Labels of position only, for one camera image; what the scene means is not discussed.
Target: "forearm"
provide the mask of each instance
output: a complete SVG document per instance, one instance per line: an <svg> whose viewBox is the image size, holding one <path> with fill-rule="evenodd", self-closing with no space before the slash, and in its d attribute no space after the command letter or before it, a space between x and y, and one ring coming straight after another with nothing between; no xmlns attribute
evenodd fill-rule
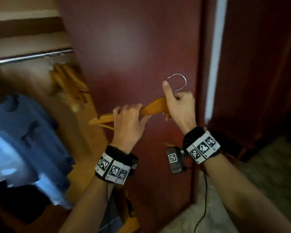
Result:
<svg viewBox="0 0 291 233"><path fill-rule="evenodd" d="M219 154L204 162L227 210L259 232L291 232L291 223L235 166Z"/></svg>
<svg viewBox="0 0 291 233"><path fill-rule="evenodd" d="M113 183L108 183L108 199ZM107 208L107 182L93 177L59 233L98 232Z"/></svg>

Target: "wristband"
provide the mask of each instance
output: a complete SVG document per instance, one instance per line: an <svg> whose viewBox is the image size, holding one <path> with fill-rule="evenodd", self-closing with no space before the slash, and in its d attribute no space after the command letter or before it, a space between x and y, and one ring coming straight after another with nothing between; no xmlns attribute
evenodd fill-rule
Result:
<svg viewBox="0 0 291 233"><path fill-rule="evenodd" d="M206 159L219 154L219 143L213 138L209 131L204 131L202 127L196 127L184 136L183 149L191 157L201 164Z"/></svg>
<svg viewBox="0 0 291 233"><path fill-rule="evenodd" d="M109 145L95 167L95 175L103 181L124 184L127 176L134 174L137 164L137 156Z"/></svg>

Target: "person's left hand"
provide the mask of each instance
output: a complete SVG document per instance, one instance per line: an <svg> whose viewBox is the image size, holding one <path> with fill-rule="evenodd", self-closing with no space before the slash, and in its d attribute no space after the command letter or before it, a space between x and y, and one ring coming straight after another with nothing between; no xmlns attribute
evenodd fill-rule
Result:
<svg viewBox="0 0 291 233"><path fill-rule="evenodd" d="M139 111L142 108L142 104L137 105L125 105L122 109L116 107L113 110L114 118L114 137L110 144L129 154L137 141L142 136L145 129L145 124L152 117L152 115L146 115L139 121Z"/></svg>

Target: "white vertical strip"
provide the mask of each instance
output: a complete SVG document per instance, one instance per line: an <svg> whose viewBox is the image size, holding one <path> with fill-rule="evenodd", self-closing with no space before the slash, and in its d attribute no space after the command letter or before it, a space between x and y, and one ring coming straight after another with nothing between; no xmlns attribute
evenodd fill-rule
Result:
<svg viewBox="0 0 291 233"><path fill-rule="evenodd" d="M227 0L217 0L211 48L210 70L208 76L208 88L205 107L205 124L207 124L208 121L211 119L213 112L214 95L216 92L217 73L220 62L221 43L223 37L226 6Z"/></svg>

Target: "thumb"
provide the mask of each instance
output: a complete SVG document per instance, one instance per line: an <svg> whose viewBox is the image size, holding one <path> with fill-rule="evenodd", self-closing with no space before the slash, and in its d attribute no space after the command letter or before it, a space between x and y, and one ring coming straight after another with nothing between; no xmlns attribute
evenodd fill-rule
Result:
<svg viewBox="0 0 291 233"><path fill-rule="evenodd" d="M144 128L148 120L152 117L152 114L150 115L145 115L141 118L140 120L140 125Z"/></svg>
<svg viewBox="0 0 291 233"><path fill-rule="evenodd" d="M173 95L172 89L167 81L163 81L163 90L167 101L176 100L175 96Z"/></svg>

